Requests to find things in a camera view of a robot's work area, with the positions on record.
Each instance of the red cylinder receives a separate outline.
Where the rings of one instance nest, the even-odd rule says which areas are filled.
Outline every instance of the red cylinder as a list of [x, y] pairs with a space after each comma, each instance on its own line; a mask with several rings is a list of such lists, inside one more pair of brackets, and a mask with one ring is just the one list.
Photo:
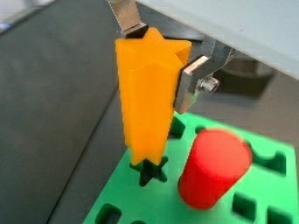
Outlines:
[[226, 129], [205, 129], [197, 136], [180, 182], [182, 199], [206, 210], [249, 171], [253, 154], [244, 139]]

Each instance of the orange plastic block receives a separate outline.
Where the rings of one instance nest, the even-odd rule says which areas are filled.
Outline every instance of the orange plastic block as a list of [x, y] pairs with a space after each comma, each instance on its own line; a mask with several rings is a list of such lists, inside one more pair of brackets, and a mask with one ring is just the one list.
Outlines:
[[174, 97], [181, 69], [193, 44], [166, 40], [156, 28], [145, 38], [117, 41], [119, 88], [126, 144], [133, 165], [149, 159], [160, 165], [174, 117]]

